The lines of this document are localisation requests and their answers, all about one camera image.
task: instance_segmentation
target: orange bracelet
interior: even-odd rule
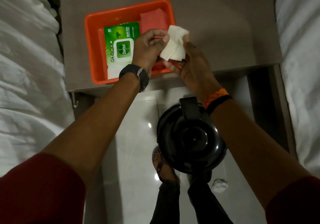
[[[229,93],[226,91],[226,89],[222,88],[218,91],[216,91],[215,93],[212,93],[207,100],[205,101],[203,107],[205,109],[208,108],[209,104],[212,103],[214,100],[216,100],[219,97],[225,96],[225,95],[229,95]]]

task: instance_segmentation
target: sleeve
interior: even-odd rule
[[[1,223],[82,223],[86,188],[68,165],[36,154],[0,178]]]
[[[268,224],[315,223],[319,219],[320,179],[305,177],[276,195],[266,207]]]

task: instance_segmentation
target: green wipes package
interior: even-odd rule
[[[121,70],[131,64],[134,40],[140,35],[139,23],[120,24],[104,28],[108,79],[118,78]]]

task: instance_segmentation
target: orange basket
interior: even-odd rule
[[[104,27],[140,21],[140,14],[161,8],[167,15],[169,25],[175,25],[174,14],[169,0],[155,0],[133,6],[116,8],[88,14],[84,20],[91,78],[95,84],[114,83],[119,78],[108,79],[106,41]],[[156,63],[152,75],[170,72],[162,63]]]

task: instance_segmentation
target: person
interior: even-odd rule
[[[132,64],[143,68],[150,76],[159,52],[169,39],[167,31],[163,30],[150,30],[139,36],[134,42]],[[211,73],[203,53],[189,41],[189,36],[185,35],[183,40],[187,53],[185,61],[178,64],[164,61],[164,64],[181,77],[199,102],[206,104],[222,86]],[[101,100],[39,154],[0,178],[0,222],[81,223],[86,188],[142,89],[141,83],[137,73],[124,73]],[[236,101],[228,98],[215,103],[210,117],[266,210],[269,224],[314,223],[319,219],[320,180],[311,176],[253,122]],[[159,150],[155,149],[152,157],[163,183],[151,223],[179,223],[178,179]],[[208,191],[209,178],[206,173],[194,176],[188,191],[198,222],[214,222],[217,216],[217,223],[231,223]],[[208,218],[208,212],[215,216]]]

